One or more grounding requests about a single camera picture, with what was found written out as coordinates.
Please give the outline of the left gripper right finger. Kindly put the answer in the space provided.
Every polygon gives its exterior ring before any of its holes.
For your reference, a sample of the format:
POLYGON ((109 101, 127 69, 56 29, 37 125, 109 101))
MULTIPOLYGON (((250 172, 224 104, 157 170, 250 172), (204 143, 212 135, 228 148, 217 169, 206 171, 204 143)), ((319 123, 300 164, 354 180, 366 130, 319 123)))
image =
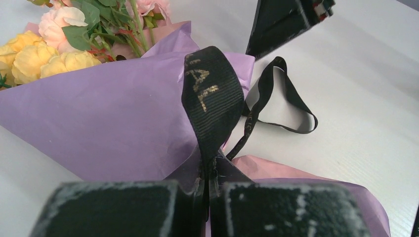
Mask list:
POLYGON ((230 189, 235 183, 252 183, 252 180, 219 150, 209 168, 209 224, 212 237, 234 235, 230 189))

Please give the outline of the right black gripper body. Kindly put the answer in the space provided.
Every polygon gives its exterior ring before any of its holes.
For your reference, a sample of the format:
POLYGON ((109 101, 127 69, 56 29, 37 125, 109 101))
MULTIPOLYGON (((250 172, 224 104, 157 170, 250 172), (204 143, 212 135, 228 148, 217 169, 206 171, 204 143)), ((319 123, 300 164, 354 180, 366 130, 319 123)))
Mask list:
POLYGON ((331 17, 335 0, 259 0, 246 54, 261 59, 331 17))

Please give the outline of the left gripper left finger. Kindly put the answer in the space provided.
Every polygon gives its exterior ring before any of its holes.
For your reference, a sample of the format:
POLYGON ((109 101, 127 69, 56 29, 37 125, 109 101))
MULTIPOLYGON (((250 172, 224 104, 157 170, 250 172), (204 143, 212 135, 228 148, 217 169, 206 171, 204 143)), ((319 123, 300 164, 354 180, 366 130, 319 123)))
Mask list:
POLYGON ((205 178, 201 153, 196 147, 167 180, 178 182, 171 222, 172 237, 203 237, 205 235, 205 178))

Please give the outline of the fake flower bouquet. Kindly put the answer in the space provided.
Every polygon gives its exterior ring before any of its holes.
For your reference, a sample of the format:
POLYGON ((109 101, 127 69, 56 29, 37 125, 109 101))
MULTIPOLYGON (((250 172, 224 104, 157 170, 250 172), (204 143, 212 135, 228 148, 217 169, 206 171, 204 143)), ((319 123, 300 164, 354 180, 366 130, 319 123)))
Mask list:
POLYGON ((9 89, 106 62, 142 57, 170 22, 168 0, 35 0, 40 22, 0 47, 0 87, 9 89))

